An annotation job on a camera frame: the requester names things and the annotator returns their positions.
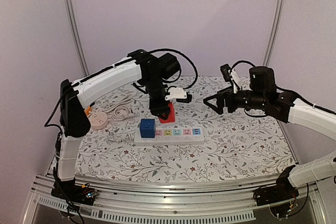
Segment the red cube socket adapter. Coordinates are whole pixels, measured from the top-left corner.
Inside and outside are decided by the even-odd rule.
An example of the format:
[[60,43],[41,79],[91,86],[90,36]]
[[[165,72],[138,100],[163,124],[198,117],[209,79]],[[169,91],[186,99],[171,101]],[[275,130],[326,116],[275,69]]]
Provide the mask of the red cube socket adapter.
[[175,122],[175,110],[174,110],[174,105],[173,105],[172,102],[169,102],[169,109],[170,109],[169,114],[163,114],[159,118],[159,121],[160,121],[161,124],[167,124],[167,123],[174,123]]

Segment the blue cube socket adapter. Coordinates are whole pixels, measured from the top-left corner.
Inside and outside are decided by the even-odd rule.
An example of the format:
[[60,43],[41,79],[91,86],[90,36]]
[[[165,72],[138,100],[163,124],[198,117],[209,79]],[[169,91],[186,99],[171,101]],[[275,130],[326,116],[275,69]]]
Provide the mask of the blue cube socket adapter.
[[142,138],[155,138],[155,119],[141,119],[139,130]]

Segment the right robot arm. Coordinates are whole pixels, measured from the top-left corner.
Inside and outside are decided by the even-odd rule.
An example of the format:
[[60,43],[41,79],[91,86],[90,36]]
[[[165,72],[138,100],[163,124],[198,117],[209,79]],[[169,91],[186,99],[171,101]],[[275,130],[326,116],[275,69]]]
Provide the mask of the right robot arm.
[[[220,71],[230,86],[203,100],[217,114],[233,113],[237,109],[259,110],[283,124],[335,140],[335,112],[307,101],[293,90],[277,86],[272,68],[252,65],[248,90],[242,88],[234,67],[225,64]],[[254,200],[259,206],[289,200],[298,197],[299,187],[331,177],[335,177],[335,151],[285,168],[275,185],[254,191]]]

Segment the white multicolour power strip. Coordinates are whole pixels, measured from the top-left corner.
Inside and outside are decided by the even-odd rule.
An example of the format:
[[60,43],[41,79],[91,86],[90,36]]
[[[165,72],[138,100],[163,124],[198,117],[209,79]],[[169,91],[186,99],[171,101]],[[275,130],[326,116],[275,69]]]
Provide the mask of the white multicolour power strip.
[[201,127],[195,128],[158,128],[155,138],[142,138],[140,130],[135,131],[136,145],[197,145],[205,143],[205,136]]

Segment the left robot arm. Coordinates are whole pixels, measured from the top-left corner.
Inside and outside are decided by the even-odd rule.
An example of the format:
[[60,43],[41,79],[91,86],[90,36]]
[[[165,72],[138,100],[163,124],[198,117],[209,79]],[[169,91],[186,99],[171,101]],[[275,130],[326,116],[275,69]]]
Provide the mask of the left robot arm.
[[105,94],[129,82],[138,82],[149,95],[152,115],[167,120],[172,114],[166,99],[168,78],[180,71],[181,66],[174,56],[175,49],[161,50],[164,55],[154,56],[154,51],[138,49],[117,63],[97,71],[83,79],[70,82],[64,80],[60,86],[60,132],[56,140],[56,167],[53,170],[54,187],[52,196],[67,203],[92,206],[98,191],[88,184],[75,184],[75,164],[83,137],[89,132],[91,123],[85,110]]

